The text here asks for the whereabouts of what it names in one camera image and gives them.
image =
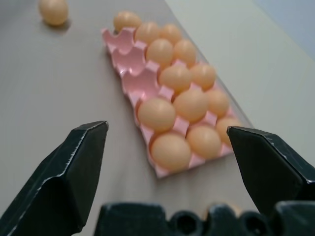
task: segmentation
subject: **orange egg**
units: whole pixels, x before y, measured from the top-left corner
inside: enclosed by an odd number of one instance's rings
[[[143,102],[137,115],[141,124],[158,132],[171,129],[176,119],[173,104],[162,98],[151,98]]]
[[[68,19],[65,0],[40,0],[38,8],[43,20],[51,26],[62,25]]]
[[[161,72],[158,82],[173,89],[176,94],[179,94],[189,89],[191,79],[192,74],[184,65],[175,64]]]
[[[134,41],[141,41],[146,44],[151,44],[159,38],[161,29],[155,22],[145,22],[139,26],[135,35]]]
[[[178,41],[174,46],[174,60],[181,60],[187,67],[192,67],[196,62],[195,46],[186,39]]]
[[[218,157],[221,150],[220,136],[208,125],[192,128],[187,134],[187,141],[191,150],[207,160]]]
[[[153,142],[151,157],[158,166],[171,172],[178,172],[188,168],[191,150],[184,137],[166,133]]]
[[[201,86],[203,90],[210,89],[215,83],[216,71],[211,65],[197,64],[190,71],[192,72],[192,81]]]
[[[210,90],[206,94],[208,96],[208,111],[218,117],[224,116],[230,107],[227,95],[219,90]]]
[[[121,11],[114,17],[114,27],[116,32],[120,32],[124,27],[137,28],[140,25],[140,17],[131,11]]]
[[[242,124],[235,118],[221,118],[217,121],[216,130],[221,138],[221,141],[229,147],[232,147],[230,138],[226,133],[229,126],[242,126]]]
[[[189,89],[178,95],[173,104],[178,115],[189,122],[196,122],[206,115],[208,98],[198,89]]]
[[[173,58],[173,46],[166,39],[153,41],[146,52],[146,60],[152,60],[160,65],[160,69],[168,67]]]
[[[182,39],[182,33],[175,24],[165,25],[161,30],[160,36],[170,41],[173,45]]]

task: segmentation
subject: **egg tray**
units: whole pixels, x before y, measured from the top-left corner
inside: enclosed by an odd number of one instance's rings
[[[148,160],[154,168],[157,177],[165,177],[173,173],[158,166],[150,155],[150,146],[155,138],[158,137],[158,134],[155,133],[154,130],[139,123],[137,110],[142,102],[153,97],[162,97],[171,102],[174,91],[168,87],[160,86],[158,84],[159,65],[153,61],[145,60],[145,50],[147,48],[147,44],[141,41],[134,42],[134,32],[135,28],[123,28],[117,35],[112,34],[112,32],[108,29],[103,29],[101,31],[105,47],[111,56],[113,67],[121,79],[123,93],[129,98],[133,107],[135,123],[141,130],[147,146]],[[192,83],[190,89],[201,88]],[[212,89],[221,90],[216,82],[209,90]],[[225,116],[235,117],[231,107]],[[189,124],[189,121],[177,116],[173,128],[168,132],[176,132],[185,137],[187,131],[191,127],[203,124],[214,127],[216,121],[217,116],[209,111],[207,111],[202,120],[194,124]],[[218,158],[227,156],[232,152],[233,150],[230,147],[222,143]],[[207,160],[204,158],[192,152],[187,169],[202,165],[206,161]]]

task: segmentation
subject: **loose egg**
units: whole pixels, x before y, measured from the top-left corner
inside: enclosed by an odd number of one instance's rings
[[[140,25],[140,17],[131,11],[121,11],[114,17],[116,32],[120,32],[124,27],[138,28]]]
[[[192,72],[192,81],[201,86],[203,90],[210,89],[216,80],[216,71],[211,65],[197,64],[190,71]]]
[[[171,129],[176,118],[174,106],[162,98],[151,98],[143,102],[137,114],[141,124],[157,132]]]
[[[161,85],[165,85],[179,94],[188,90],[191,84],[191,72],[181,64],[172,65],[163,70],[158,78]]]
[[[68,19],[68,5],[65,0],[40,0],[39,12],[51,26],[60,26]]]
[[[166,39],[153,41],[146,52],[146,60],[152,60],[160,65],[160,69],[168,67],[173,58],[173,45]]]
[[[219,90],[210,90],[206,94],[208,96],[208,110],[218,117],[224,116],[230,107],[227,95]]]
[[[134,41],[142,41],[146,44],[152,43],[159,38],[161,32],[160,27],[155,22],[146,22],[139,26],[135,35]]]
[[[162,28],[160,37],[167,39],[173,45],[175,45],[182,39],[182,33],[176,25],[167,24]]]
[[[173,104],[177,114],[189,122],[202,119],[208,110],[207,95],[198,89],[190,89],[181,93]]]
[[[221,141],[232,147],[231,141],[226,134],[227,128],[229,126],[242,126],[242,124],[235,118],[221,118],[217,121],[216,130],[221,138]]]
[[[174,46],[174,60],[181,60],[190,68],[196,62],[195,46],[186,39],[182,39]]]
[[[218,157],[221,150],[220,136],[207,125],[192,128],[187,134],[187,141],[191,150],[206,160]]]
[[[153,161],[171,172],[178,172],[188,167],[191,150],[184,137],[168,133],[159,136],[151,146]]]

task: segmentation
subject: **empty egg cup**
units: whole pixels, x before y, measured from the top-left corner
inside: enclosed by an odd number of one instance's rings
[[[140,41],[134,42],[134,32],[135,28],[123,28],[118,35],[113,35],[108,29],[104,29],[102,30],[102,37],[107,51],[111,56],[113,67],[121,78],[123,93],[129,98],[133,107],[135,123],[141,130],[147,145],[148,160],[154,168],[157,177],[165,177],[173,173],[157,165],[150,154],[150,146],[159,134],[154,132],[153,129],[139,123],[137,110],[142,102],[153,97],[162,97],[171,102],[174,91],[157,83],[159,65],[153,61],[145,60],[147,45]],[[201,87],[191,84],[190,89],[201,89]],[[209,90],[212,89],[221,90],[216,83]],[[235,117],[231,107],[225,116]],[[209,111],[207,111],[206,115],[200,121],[193,124],[177,116],[173,128],[168,132],[176,132],[185,137],[190,128],[204,124],[214,127],[216,121],[217,116]],[[222,143],[218,158],[227,156],[232,152],[233,150],[230,147]],[[202,165],[206,161],[193,152],[187,169]]]

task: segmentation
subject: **egg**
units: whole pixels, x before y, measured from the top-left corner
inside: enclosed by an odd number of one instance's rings
[[[192,128],[186,137],[190,148],[200,157],[211,160],[218,157],[221,150],[220,136],[208,125]]]
[[[195,46],[186,39],[178,41],[174,46],[174,60],[181,60],[187,67],[192,67],[196,62]]]
[[[179,94],[189,89],[192,80],[191,72],[181,64],[172,65],[163,70],[158,77],[158,82]]]
[[[215,83],[216,71],[211,65],[197,64],[190,71],[192,72],[192,81],[202,87],[203,90],[210,89]]]
[[[176,113],[189,122],[202,119],[208,110],[208,98],[198,89],[182,92],[174,100]]]
[[[173,58],[173,45],[166,39],[157,39],[153,41],[147,51],[146,60],[152,60],[160,65],[160,69],[168,67]]]
[[[221,141],[227,144],[229,147],[232,147],[231,141],[226,134],[227,128],[229,126],[242,126],[242,124],[235,118],[221,118],[217,121],[216,130],[221,138]]]
[[[160,37],[167,39],[173,45],[175,45],[178,41],[182,39],[182,33],[176,25],[167,24],[162,28]]]
[[[120,32],[124,27],[138,28],[140,25],[140,17],[131,11],[121,11],[114,17],[116,32]]]
[[[155,22],[142,23],[134,35],[134,41],[141,41],[146,44],[152,43],[159,38],[160,27]]]
[[[174,106],[162,98],[143,102],[137,112],[139,122],[157,132],[171,129],[176,119]]]
[[[40,0],[39,12],[51,26],[60,26],[68,19],[68,5],[65,0]]]
[[[219,90],[210,90],[206,94],[208,96],[208,110],[218,117],[224,116],[230,107],[227,95]]]
[[[191,150],[184,137],[167,133],[154,140],[151,157],[158,166],[171,172],[178,172],[188,168]]]

